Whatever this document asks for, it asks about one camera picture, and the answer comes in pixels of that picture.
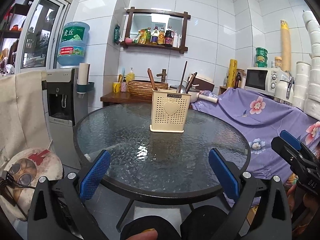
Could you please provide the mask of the person's right hand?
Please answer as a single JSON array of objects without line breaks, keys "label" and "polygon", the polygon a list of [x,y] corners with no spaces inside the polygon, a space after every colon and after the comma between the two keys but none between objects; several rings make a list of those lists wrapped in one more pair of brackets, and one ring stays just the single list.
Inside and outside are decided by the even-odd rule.
[{"label": "person's right hand", "polygon": [[155,229],[148,229],[129,237],[127,240],[156,240],[157,237],[158,232]]}]

